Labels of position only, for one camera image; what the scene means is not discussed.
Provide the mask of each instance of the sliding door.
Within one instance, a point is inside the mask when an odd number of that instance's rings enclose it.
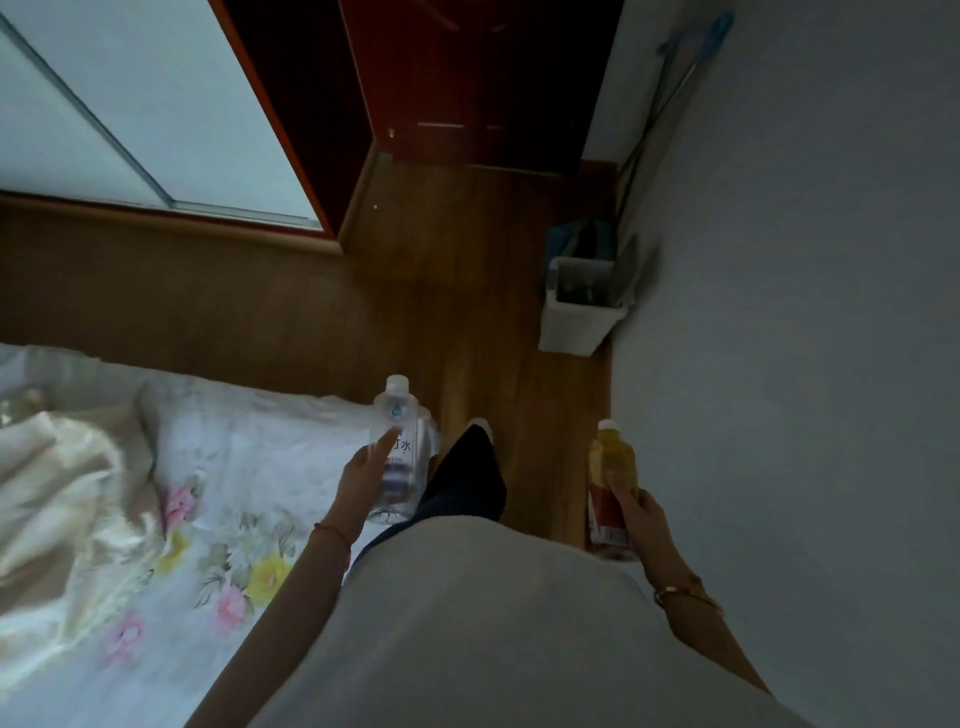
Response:
[[[0,0],[0,13],[126,153],[131,189],[150,197],[146,179],[172,209],[320,227],[207,0]],[[131,198],[156,203],[114,197]]]
[[[164,207],[0,24],[0,189]]]

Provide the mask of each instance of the dark pants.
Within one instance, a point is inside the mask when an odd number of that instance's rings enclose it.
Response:
[[[454,443],[423,491],[413,518],[396,523],[373,539],[357,556],[393,538],[412,525],[438,516],[477,516],[499,521],[507,502],[493,445],[483,428],[474,425]]]

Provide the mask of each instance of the foot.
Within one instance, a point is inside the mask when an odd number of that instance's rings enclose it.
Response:
[[[491,427],[490,427],[490,423],[487,422],[487,421],[486,421],[484,418],[482,418],[482,417],[474,417],[472,420],[470,420],[470,421],[467,423],[467,429],[470,429],[470,428],[473,427],[474,425],[477,425],[478,427],[480,427],[480,429],[482,429],[484,432],[487,433],[487,437],[490,439],[490,444],[492,445],[492,444],[493,444],[493,430],[492,430]]]

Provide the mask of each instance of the bottle cap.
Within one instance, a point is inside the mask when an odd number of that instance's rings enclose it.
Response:
[[[387,391],[408,394],[410,392],[410,379],[404,375],[388,376]]]

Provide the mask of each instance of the finger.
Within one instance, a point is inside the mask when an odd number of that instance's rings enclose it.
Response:
[[[645,491],[640,488],[640,495],[637,500],[639,501],[640,508],[647,513],[663,513],[663,507],[657,503],[657,499],[653,497],[650,491]]]
[[[623,509],[624,513],[640,507],[636,502],[634,494],[630,492],[630,488],[623,482],[623,478],[620,477],[617,471],[605,471],[604,479],[607,481],[607,487],[609,487],[613,495],[616,496],[617,502],[620,503],[620,508]]]
[[[347,468],[360,468],[360,467],[362,467],[363,464],[367,462],[367,452],[368,452],[369,450],[370,450],[370,446],[369,446],[369,445],[365,445],[364,447],[360,448],[358,451],[356,451],[356,452],[353,454],[353,457],[351,457],[351,458],[349,459],[349,462],[347,462],[346,467],[347,467]]]
[[[383,433],[383,437],[376,441],[376,444],[370,448],[370,457],[367,462],[371,467],[377,468],[382,471],[387,464],[387,456],[390,454],[390,450],[394,448],[396,444],[396,438],[399,437],[400,428],[391,427],[386,432]]]

